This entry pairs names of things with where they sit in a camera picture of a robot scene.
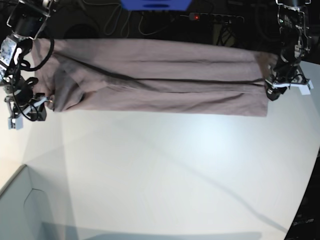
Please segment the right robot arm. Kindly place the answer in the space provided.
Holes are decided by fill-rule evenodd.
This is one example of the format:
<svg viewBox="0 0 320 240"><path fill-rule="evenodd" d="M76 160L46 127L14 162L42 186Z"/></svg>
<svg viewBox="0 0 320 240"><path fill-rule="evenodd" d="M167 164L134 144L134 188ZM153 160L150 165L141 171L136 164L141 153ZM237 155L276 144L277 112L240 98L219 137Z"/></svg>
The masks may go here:
<svg viewBox="0 0 320 240"><path fill-rule="evenodd" d="M9 129L19 130L23 120L45 121L47 112L44 93L35 93L36 77L24 79L22 71L35 72L41 69L54 51L55 42L49 38L49 50L44 59L35 67L24 59L41 32L48 32L47 20L57 8L56 0L19 0L6 24L10 34L0 45L0 86L6 93L4 102L9 111Z"/></svg>

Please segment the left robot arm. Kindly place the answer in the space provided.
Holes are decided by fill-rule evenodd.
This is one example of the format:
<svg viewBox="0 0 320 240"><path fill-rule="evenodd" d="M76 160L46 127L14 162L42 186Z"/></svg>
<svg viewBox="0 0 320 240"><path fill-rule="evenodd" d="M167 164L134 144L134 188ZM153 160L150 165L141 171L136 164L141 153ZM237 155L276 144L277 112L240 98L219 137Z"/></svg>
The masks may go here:
<svg viewBox="0 0 320 240"><path fill-rule="evenodd" d="M277 100L287 89L296 87L302 95L313 88L300 63L311 50L308 5L310 0L277 0L277 21L282 43L278 60L265 79L265 92L270 101Z"/></svg>

